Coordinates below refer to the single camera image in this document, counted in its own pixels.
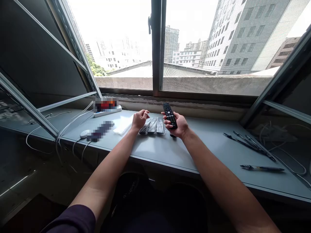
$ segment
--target remote control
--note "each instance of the remote control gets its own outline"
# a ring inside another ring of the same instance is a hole
[[[173,114],[173,111],[172,111],[169,103],[163,103],[163,109],[164,109],[165,115],[167,117],[167,120],[169,120],[171,122],[171,125],[173,126],[172,129],[177,128],[175,116]]]

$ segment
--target desk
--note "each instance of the desk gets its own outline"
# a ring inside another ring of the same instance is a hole
[[[61,112],[72,111],[70,114],[63,114],[51,119],[52,124],[59,130],[65,127],[70,118],[76,115],[80,110],[55,108],[46,112],[56,115]],[[101,116],[91,117],[84,123],[79,125],[84,119],[91,116],[86,114],[74,122],[66,131],[63,140],[75,142],[82,131],[87,129],[96,129],[103,121],[113,121],[114,129],[120,125],[122,121],[132,116],[134,111],[123,110],[121,112]],[[150,113],[150,117],[162,117],[161,114]],[[296,200],[302,200],[311,203],[311,191],[303,185],[297,177],[288,171],[281,163],[275,164],[269,158],[258,154],[257,152],[228,139],[223,133],[233,134],[235,130],[240,134],[251,135],[239,125],[238,122],[211,120],[202,118],[186,117],[189,126],[201,138],[203,143],[219,158],[246,186],[263,191],[265,193],[273,193],[283,197],[289,197]],[[16,129],[20,132],[29,133],[38,125],[22,125],[18,126],[17,121],[10,119],[4,124],[0,122],[0,127]],[[34,135],[54,140],[43,129],[34,132]],[[123,136],[109,131],[99,142],[92,142],[89,146],[111,151]],[[79,144],[85,145],[86,140],[81,140]],[[145,160],[156,163],[160,166],[171,167],[191,173],[198,174],[198,170],[189,155],[186,147],[179,138],[172,138],[167,131],[165,135],[137,135],[137,139],[133,146],[131,157],[137,160]],[[261,166],[277,166],[284,168],[284,173],[270,173],[262,171],[248,171],[240,167],[241,164],[261,165]]]

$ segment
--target tree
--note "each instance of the tree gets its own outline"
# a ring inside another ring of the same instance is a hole
[[[91,56],[88,53],[86,53],[86,57],[94,76],[108,76],[105,69],[100,65],[96,64],[95,62],[93,62]]]

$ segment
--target person's left hand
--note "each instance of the person's left hand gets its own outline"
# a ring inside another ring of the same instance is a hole
[[[146,119],[149,118],[148,110],[140,110],[133,116],[132,129],[139,131],[145,124]]]

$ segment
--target purple sleeve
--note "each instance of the purple sleeve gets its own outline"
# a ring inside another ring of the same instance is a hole
[[[84,205],[73,205],[47,225],[41,233],[89,233],[94,232],[95,224],[96,218],[90,208]]]

